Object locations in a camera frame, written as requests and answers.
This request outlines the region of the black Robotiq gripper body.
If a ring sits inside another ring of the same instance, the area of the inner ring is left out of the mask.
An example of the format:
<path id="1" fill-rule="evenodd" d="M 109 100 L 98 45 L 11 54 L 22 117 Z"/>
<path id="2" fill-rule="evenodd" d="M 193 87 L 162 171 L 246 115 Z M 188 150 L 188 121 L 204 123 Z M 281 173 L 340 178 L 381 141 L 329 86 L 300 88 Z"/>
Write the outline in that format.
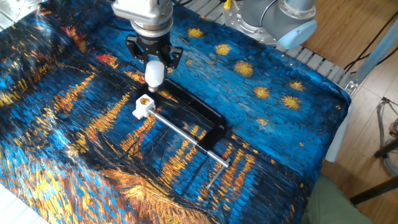
<path id="1" fill-rule="evenodd" d="M 161 62 L 171 62 L 170 32 L 159 37 L 146 37 L 138 35 L 136 44 L 138 46 L 136 58 L 145 60 L 148 55 L 154 55 Z"/>

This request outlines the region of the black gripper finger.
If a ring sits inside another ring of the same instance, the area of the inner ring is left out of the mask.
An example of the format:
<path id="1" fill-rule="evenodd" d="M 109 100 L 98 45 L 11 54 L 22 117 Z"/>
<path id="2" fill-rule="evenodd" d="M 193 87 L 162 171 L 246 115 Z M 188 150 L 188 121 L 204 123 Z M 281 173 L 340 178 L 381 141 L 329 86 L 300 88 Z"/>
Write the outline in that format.
<path id="1" fill-rule="evenodd" d="M 167 74 L 168 70 L 171 68 L 175 70 L 182 58 L 183 48 L 182 47 L 174 47 L 172 45 L 166 45 L 163 48 L 163 64 L 165 66 L 165 74 Z"/>
<path id="2" fill-rule="evenodd" d="M 143 64 L 147 63 L 147 52 L 139 36 L 128 35 L 126 38 L 126 47 L 133 58 L 138 59 Z"/>

